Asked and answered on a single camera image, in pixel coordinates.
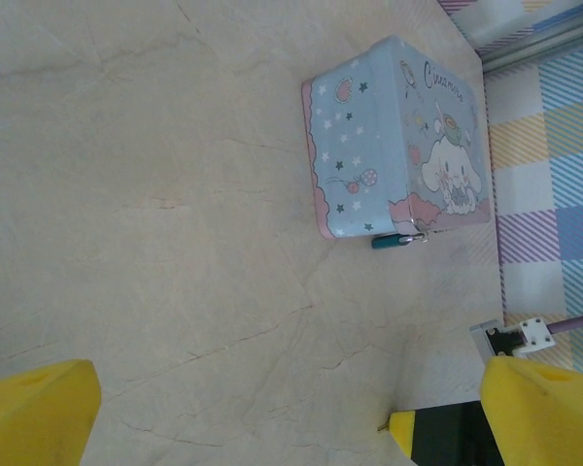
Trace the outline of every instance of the light blue tin box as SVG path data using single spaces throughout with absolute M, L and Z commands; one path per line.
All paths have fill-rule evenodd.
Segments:
M 396 36 L 304 83 L 302 101 L 324 237 L 489 221 L 472 90 Z

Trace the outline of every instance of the white marble surface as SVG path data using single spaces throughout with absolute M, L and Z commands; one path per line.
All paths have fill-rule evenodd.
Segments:
M 432 0 L 0 2 L 0 377 L 94 361 L 83 464 L 403 465 L 392 409 L 477 396 L 494 225 L 315 224 L 300 83 L 391 33 L 483 102 Z

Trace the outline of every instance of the marble floor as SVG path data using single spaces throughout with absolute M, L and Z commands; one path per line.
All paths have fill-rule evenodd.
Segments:
M 0 1 L 0 377 L 94 362 L 84 465 L 410 464 L 389 412 L 477 396 L 494 224 L 315 223 L 299 86 L 392 33 L 483 102 L 433 0 Z

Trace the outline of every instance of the cartoon dog illustration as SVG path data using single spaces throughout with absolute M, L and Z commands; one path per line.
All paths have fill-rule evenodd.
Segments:
M 429 190 L 442 191 L 448 214 L 466 215 L 475 211 L 475 193 L 481 191 L 482 181 L 468 152 L 459 144 L 462 133 L 455 120 L 443 115 L 438 104 L 436 108 L 439 118 L 434 129 L 442 137 L 434 143 L 429 161 L 421 166 L 422 176 Z

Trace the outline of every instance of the purple rod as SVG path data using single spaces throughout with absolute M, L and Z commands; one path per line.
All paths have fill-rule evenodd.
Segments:
M 559 322 L 549 323 L 547 326 L 548 331 L 551 334 L 567 332 L 568 330 L 574 330 L 575 328 L 583 327 L 583 316 L 569 318 L 568 320 L 562 320 Z

